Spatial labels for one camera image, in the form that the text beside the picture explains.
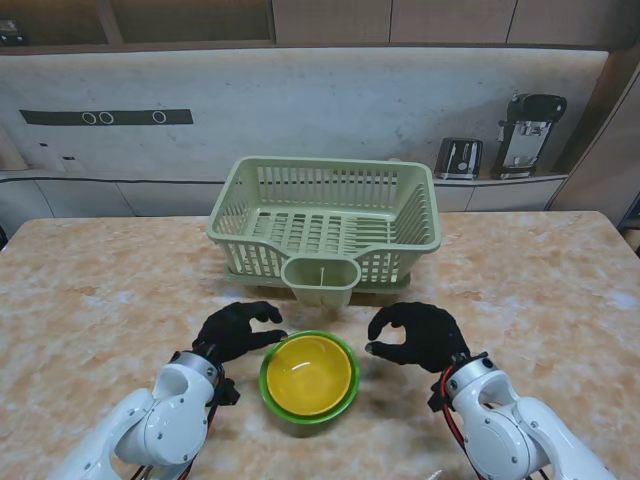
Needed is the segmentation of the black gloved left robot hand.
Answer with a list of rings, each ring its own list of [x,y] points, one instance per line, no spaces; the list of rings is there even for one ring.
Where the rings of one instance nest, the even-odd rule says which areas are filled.
[[[283,322],[279,310],[266,301],[235,302],[207,318],[192,342],[192,352],[212,364],[224,364],[288,337],[278,329],[254,332],[250,325],[253,319],[261,323]]]

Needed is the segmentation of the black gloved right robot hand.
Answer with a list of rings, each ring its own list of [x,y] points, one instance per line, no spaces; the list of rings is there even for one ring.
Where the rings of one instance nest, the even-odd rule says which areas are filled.
[[[405,341],[387,344],[378,340],[390,325],[403,328]],[[421,302],[400,302],[381,308],[368,326],[365,350],[398,365],[419,365],[437,374],[471,357],[454,317],[446,310]]]

